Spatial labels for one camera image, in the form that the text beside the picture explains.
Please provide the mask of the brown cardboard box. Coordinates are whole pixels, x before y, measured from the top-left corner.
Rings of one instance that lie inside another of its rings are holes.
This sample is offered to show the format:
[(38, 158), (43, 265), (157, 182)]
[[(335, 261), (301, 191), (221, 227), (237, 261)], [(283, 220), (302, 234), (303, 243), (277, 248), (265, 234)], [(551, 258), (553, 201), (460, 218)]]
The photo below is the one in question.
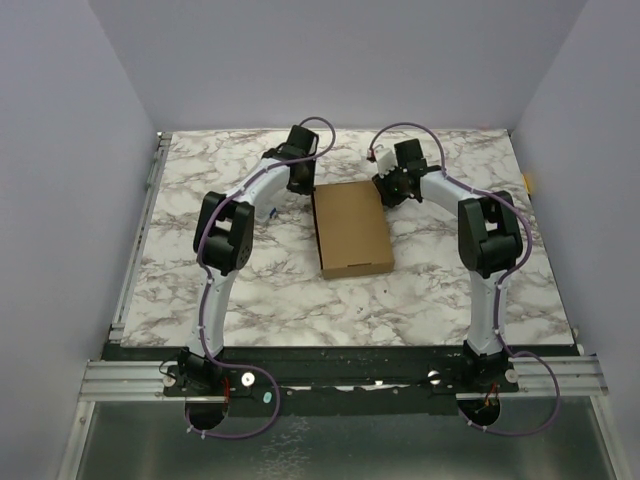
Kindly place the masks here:
[(372, 181), (318, 185), (312, 208), (324, 279), (386, 274), (394, 269), (390, 230)]

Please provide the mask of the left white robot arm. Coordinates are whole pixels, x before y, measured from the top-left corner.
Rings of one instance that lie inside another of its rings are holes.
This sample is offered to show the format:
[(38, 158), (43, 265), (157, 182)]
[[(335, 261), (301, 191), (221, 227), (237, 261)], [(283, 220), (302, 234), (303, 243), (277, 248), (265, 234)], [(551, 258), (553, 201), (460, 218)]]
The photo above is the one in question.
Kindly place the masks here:
[(256, 212), (268, 217), (272, 197), (287, 189), (300, 195), (313, 190), (319, 135), (294, 125), (286, 141), (264, 152), (242, 182), (225, 193), (205, 195), (193, 240), (204, 271), (197, 320), (178, 355), (178, 372), (195, 392), (206, 395), (220, 385), (216, 356), (224, 346), (224, 322), (231, 290), (253, 249)]

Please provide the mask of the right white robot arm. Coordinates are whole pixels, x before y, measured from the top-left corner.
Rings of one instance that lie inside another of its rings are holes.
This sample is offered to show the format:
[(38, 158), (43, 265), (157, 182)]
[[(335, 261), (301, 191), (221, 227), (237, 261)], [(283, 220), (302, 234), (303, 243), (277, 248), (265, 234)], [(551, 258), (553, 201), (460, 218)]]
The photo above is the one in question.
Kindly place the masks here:
[(428, 165), (417, 139), (392, 149), (371, 148), (367, 160), (377, 167), (372, 181), (384, 206), (427, 200), (457, 218), (458, 254), (471, 282), (471, 320), (459, 378), (467, 389), (481, 391), (508, 362), (502, 289), (508, 285), (504, 275), (523, 252), (512, 197), (506, 191), (482, 192)]

